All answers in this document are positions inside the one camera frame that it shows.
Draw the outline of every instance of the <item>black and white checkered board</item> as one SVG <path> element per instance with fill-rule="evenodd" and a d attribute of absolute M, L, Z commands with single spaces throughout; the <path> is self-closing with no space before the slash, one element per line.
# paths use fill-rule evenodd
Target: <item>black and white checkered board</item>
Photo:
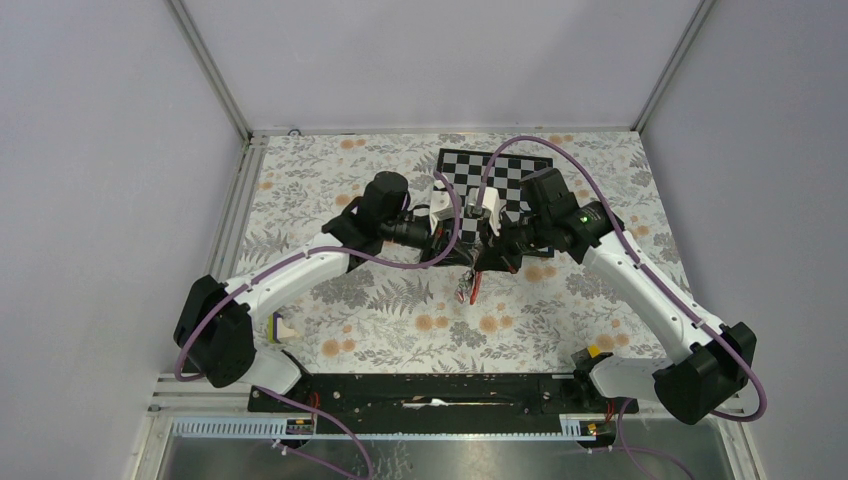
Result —
<path fill-rule="evenodd" d="M 436 170 L 442 172 L 448 181 L 453 184 L 463 206 L 466 203 L 465 197 L 468 195 L 468 191 L 480 186 L 480 181 L 483 179 L 483 169 L 491 156 L 491 153 L 485 152 L 445 148 L 439 150 Z M 553 160 L 550 158 L 498 155 L 486 184 L 498 189 L 501 202 L 506 203 L 503 211 L 506 212 L 510 220 L 517 221 L 522 211 L 530 209 L 526 200 L 522 198 L 519 181 L 537 170 L 551 166 L 553 166 Z M 473 245 L 478 232 L 482 228 L 483 225 L 480 221 L 463 217 L 460 240 L 469 246 Z M 539 251 L 538 256 L 553 257 L 554 251 L 552 248 L 543 249 Z"/>

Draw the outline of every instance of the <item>flower pattern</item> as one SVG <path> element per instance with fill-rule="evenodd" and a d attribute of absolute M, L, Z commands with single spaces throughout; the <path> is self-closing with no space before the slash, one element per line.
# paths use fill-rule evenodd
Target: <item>flower pattern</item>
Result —
<path fill-rule="evenodd" d="M 674 239 L 631 132 L 539 135 L 592 173 L 642 250 L 688 291 Z M 271 137 L 242 241 L 238 272 L 299 248 L 379 171 L 409 180 L 411 204 L 427 203 L 440 148 L 494 151 L 506 134 Z M 509 153 L 554 158 L 581 203 L 595 198 L 579 172 L 544 146 Z M 381 257 L 415 263 L 414 250 L 385 244 Z M 486 272 L 475 305 L 453 292 L 461 267 L 395 270 L 366 263 L 280 308 L 300 333 L 282 348 L 312 372 L 561 372 L 590 344 L 630 357 L 663 356 L 647 326 L 601 279 L 564 254 L 526 258 L 516 275 Z M 257 342 L 264 339 L 257 322 Z"/>

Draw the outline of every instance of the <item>metal beam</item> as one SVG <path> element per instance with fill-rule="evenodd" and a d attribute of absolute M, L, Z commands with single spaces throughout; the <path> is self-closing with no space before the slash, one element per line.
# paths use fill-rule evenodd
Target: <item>metal beam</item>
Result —
<path fill-rule="evenodd" d="M 640 135 L 645 130 L 645 126 L 654 114 L 657 104 L 668 88 L 672 78 L 674 78 L 674 75 L 677 73 L 677 69 L 680 67 L 680 64 L 683 62 L 686 54 L 689 53 L 689 48 L 692 46 L 692 42 L 695 41 L 695 37 L 698 36 L 698 32 L 701 31 L 701 27 L 704 25 L 704 22 L 707 20 L 707 17 L 713 7 L 715 7 L 716 3 L 718 3 L 718 0 L 701 0 L 698 4 L 698 7 L 695 9 L 695 13 L 692 15 L 692 18 L 689 19 L 689 24 L 686 25 L 686 29 L 680 37 L 680 41 L 677 42 L 677 46 L 674 47 L 671 57 L 665 64 L 665 68 L 663 68 L 660 78 L 657 80 L 656 85 L 654 85 L 654 89 L 651 90 L 651 94 L 648 96 L 648 101 L 645 102 L 645 106 L 642 107 L 642 111 L 639 112 L 639 116 L 636 118 L 636 121 L 633 122 L 633 125 L 630 128 L 631 130 L 638 132 Z"/>
<path fill-rule="evenodd" d="M 250 126 L 241 114 L 241 110 L 239 110 L 238 104 L 233 98 L 232 93 L 230 93 L 230 89 L 227 88 L 227 84 L 224 82 L 221 72 L 215 65 L 209 49 L 203 43 L 200 32 L 197 30 L 197 26 L 194 24 L 194 20 L 192 20 L 185 3 L 183 3 L 183 0 L 165 0 L 165 3 L 170 8 L 174 20 L 180 27 L 180 31 L 182 31 L 189 48 L 194 53 L 200 69 L 203 70 L 203 74 L 209 80 L 212 91 L 215 92 L 215 96 L 218 97 L 221 106 L 224 107 L 224 111 L 233 124 L 233 128 L 236 129 L 241 139 L 247 142 L 250 139 Z"/>

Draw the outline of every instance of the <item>floral tablecloth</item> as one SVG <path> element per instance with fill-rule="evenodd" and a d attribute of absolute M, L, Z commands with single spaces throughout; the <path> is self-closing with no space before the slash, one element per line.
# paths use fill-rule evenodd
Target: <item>floral tablecloth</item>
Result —
<path fill-rule="evenodd" d="M 687 289 L 639 136 L 539 136 L 561 145 L 589 169 L 642 249 Z M 412 204 L 427 203 L 440 148 L 491 152 L 510 137 L 271 137 L 237 271 L 253 270 L 301 246 L 381 170 L 409 179 Z M 508 152 L 554 158 L 580 203 L 593 199 L 580 174 L 544 146 L 525 142 Z M 394 244 L 386 244 L 381 256 L 417 260 L 415 251 Z M 516 275 L 486 272 L 474 306 L 454 298 L 463 271 L 365 264 L 280 309 L 287 325 L 301 334 L 282 348 L 320 373 L 562 372 L 573 368 L 572 353 L 593 343 L 622 356 L 663 356 L 630 307 L 568 255 L 526 257 Z M 259 341 L 264 338 L 264 332 L 257 332 Z"/>

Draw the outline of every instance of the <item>robotic arm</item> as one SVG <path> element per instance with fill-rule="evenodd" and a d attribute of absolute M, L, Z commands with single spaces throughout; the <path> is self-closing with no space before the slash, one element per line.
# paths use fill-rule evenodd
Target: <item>robotic arm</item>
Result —
<path fill-rule="evenodd" d="M 376 255 L 383 241 L 391 240 L 420 249 L 422 259 L 432 258 L 433 252 L 442 251 L 449 243 L 448 221 L 454 216 L 447 192 L 439 187 L 444 185 L 437 183 L 429 215 L 414 216 L 406 209 L 406 179 L 391 172 L 377 174 L 363 197 L 354 199 L 341 215 L 324 225 L 322 233 L 302 250 L 285 256 L 271 273 L 260 269 L 226 283 L 209 276 L 195 282 L 174 340 L 181 347 L 185 345 L 212 306 L 241 290 L 204 329 L 188 357 L 213 386 L 240 381 L 288 392 L 300 378 L 301 367 L 289 356 L 254 342 L 254 332 L 267 324 L 269 341 L 291 336 L 295 332 L 278 320 L 272 318 L 269 323 L 272 313 L 313 286 L 364 262 L 339 251 L 304 253 L 316 247 L 345 247 Z M 489 228 L 481 234 L 481 248 L 469 252 L 457 244 L 439 265 L 515 273 L 524 254 L 553 246 L 602 277 L 650 327 L 668 354 L 663 359 L 628 359 L 588 350 L 576 354 L 575 379 L 583 380 L 602 397 L 659 401 L 680 421 L 694 424 L 745 386 L 748 377 L 738 364 L 633 262 L 614 231 L 612 222 L 621 225 L 618 218 L 609 218 L 599 202 L 579 207 L 556 169 L 525 177 L 521 188 L 531 213 L 510 222 L 498 215 L 498 195 L 492 194 L 496 190 L 486 189 L 481 206 L 468 206 L 469 212 L 488 220 Z M 633 237 L 624 235 L 641 253 Z M 677 288 L 649 259 L 643 257 L 641 263 L 658 272 L 673 293 L 689 302 L 703 322 L 721 331 L 722 338 L 750 365 L 756 337 L 745 324 L 727 327 Z"/>

